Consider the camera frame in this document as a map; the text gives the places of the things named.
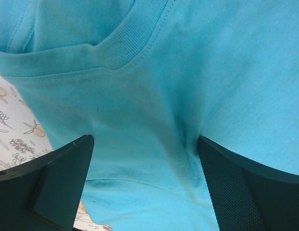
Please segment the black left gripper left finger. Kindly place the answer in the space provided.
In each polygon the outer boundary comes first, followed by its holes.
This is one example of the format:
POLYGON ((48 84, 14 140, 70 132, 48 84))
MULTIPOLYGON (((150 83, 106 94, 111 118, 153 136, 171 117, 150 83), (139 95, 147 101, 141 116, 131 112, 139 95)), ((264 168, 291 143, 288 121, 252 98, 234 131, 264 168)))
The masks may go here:
POLYGON ((0 171, 0 231, 73 231, 94 139, 0 171))

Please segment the turquoise t shirt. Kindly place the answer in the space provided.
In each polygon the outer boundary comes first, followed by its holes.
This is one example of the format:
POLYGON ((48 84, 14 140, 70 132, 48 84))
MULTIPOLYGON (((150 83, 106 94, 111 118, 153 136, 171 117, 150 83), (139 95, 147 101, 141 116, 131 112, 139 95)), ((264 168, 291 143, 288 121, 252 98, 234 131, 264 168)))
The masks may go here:
POLYGON ((115 231, 216 231, 205 136, 299 175, 299 0, 0 0, 0 75, 115 231))

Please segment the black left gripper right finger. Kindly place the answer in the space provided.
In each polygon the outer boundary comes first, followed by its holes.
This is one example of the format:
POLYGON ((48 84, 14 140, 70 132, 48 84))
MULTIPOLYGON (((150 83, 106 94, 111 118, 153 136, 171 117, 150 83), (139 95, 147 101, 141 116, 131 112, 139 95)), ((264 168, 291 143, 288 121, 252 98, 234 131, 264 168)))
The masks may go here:
POLYGON ((198 153, 221 231, 299 231, 299 176, 238 155, 206 137, 198 153))

